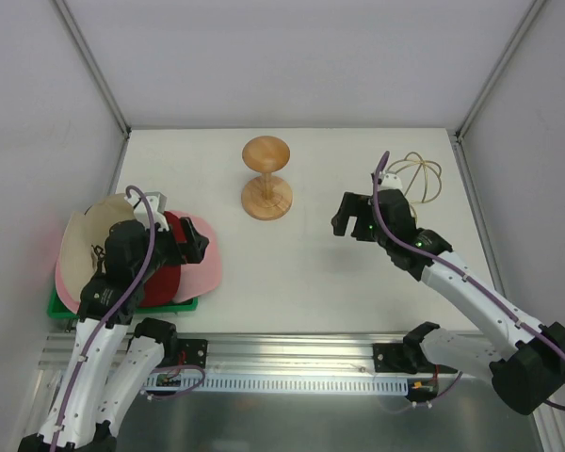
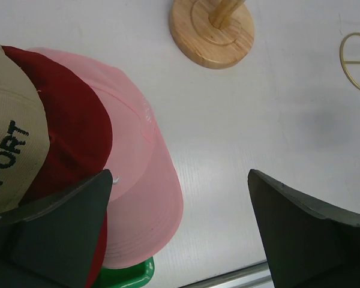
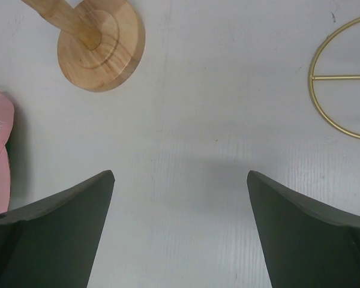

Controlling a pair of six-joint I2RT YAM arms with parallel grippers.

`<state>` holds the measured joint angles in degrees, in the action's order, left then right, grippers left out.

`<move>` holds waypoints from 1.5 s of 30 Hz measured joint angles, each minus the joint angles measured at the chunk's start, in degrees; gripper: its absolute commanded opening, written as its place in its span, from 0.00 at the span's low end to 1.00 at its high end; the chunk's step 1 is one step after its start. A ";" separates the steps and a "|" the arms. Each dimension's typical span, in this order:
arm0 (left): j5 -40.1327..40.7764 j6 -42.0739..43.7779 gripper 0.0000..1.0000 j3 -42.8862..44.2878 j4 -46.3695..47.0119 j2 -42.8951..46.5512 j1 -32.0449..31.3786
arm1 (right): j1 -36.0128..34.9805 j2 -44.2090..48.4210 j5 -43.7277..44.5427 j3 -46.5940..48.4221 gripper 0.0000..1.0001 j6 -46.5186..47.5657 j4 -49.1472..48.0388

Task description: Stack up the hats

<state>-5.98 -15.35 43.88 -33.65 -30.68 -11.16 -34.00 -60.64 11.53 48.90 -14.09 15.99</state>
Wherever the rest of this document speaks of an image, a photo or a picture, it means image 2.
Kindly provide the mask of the pink cap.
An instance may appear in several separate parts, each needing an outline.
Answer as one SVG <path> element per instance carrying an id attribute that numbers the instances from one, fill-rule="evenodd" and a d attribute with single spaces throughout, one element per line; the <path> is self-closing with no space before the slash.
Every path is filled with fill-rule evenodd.
<path id="1" fill-rule="evenodd" d="M 121 269 L 147 260 L 172 239 L 184 207 L 179 179 L 149 102 L 118 68 L 60 50 L 38 47 L 36 52 L 88 84 L 112 123 L 112 149 L 105 167 L 113 185 L 103 266 Z"/>

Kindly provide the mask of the dark red cap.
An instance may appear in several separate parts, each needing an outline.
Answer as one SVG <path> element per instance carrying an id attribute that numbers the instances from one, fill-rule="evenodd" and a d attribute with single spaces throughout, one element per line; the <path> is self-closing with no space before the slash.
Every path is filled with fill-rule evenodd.
<path id="1" fill-rule="evenodd" d="M 41 199 L 99 172 L 112 147 L 112 126 L 96 93 L 72 71 L 39 53 L 5 46 L 30 78 L 46 113 L 50 148 L 23 203 Z"/>

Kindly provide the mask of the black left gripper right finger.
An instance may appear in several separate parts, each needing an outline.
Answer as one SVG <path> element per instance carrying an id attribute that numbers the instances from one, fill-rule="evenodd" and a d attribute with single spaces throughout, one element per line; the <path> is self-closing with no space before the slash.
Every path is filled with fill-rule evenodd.
<path id="1" fill-rule="evenodd" d="M 255 169 L 248 189 L 275 287 L 360 287 L 360 214 Z"/>

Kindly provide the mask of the beige sport cap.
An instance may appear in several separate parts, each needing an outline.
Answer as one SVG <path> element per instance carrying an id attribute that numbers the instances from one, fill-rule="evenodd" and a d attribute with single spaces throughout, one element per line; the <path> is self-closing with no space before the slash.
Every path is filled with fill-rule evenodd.
<path id="1" fill-rule="evenodd" d="M 50 147 L 35 86 L 0 46 L 0 213 L 18 207 Z"/>

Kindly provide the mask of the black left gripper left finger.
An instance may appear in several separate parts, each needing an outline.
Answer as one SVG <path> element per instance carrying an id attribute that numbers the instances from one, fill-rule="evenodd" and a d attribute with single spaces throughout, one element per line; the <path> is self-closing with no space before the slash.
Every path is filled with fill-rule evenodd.
<path id="1" fill-rule="evenodd" d="M 84 287 L 112 182 L 106 169 L 0 213 L 0 287 Z"/>

